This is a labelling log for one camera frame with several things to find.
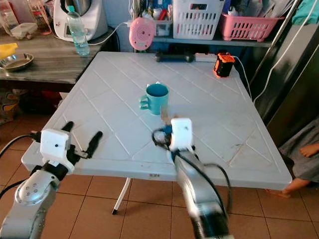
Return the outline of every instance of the orange device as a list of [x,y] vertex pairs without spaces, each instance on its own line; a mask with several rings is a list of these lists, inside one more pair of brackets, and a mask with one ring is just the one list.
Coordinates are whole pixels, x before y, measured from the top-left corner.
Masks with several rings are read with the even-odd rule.
[[218,78],[227,77],[229,76],[230,70],[234,63],[235,58],[232,57],[228,52],[218,53],[213,72]]

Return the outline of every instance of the metal bowl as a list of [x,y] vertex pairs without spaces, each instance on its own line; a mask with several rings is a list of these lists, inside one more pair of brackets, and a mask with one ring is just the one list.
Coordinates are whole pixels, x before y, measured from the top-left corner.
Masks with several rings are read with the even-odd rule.
[[30,65],[33,56],[28,53],[11,55],[0,60],[0,69],[5,71],[19,71]]

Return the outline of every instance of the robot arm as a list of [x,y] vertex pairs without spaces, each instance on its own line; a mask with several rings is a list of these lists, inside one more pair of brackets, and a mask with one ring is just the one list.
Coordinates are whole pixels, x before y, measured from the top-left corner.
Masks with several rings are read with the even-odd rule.
[[[157,132],[164,133],[164,140],[155,139]],[[227,214],[221,198],[204,174],[204,165],[193,152],[190,119],[172,119],[171,125],[155,130],[152,139],[155,145],[171,153],[176,179],[183,190],[195,238],[233,239],[229,235]]]
[[60,182],[74,170],[80,158],[90,158],[97,148],[102,133],[98,132],[85,152],[78,152],[70,144],[69,122],[62,130],[45,129],[41,133],[40,151],[44,165],[20,184],[14,195],[13,206],[3,221],[0,239],[38,239],[45,216],[55,200]]

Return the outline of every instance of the pink basket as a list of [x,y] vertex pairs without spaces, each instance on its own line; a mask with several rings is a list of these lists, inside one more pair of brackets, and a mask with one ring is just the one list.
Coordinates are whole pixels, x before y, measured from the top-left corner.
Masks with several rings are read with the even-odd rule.
[[275,27],[278,20],[284,17],[250,17],[230,16],[222,13],[219,29],[223,39],[264,41]]

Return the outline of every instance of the child's hand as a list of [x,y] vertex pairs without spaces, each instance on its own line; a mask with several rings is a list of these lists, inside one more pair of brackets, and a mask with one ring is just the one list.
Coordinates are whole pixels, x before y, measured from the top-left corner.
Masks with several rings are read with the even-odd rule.
[[304,157],[311,157],[319,152],[319,144],[310,144],[300,148],[300,153]]

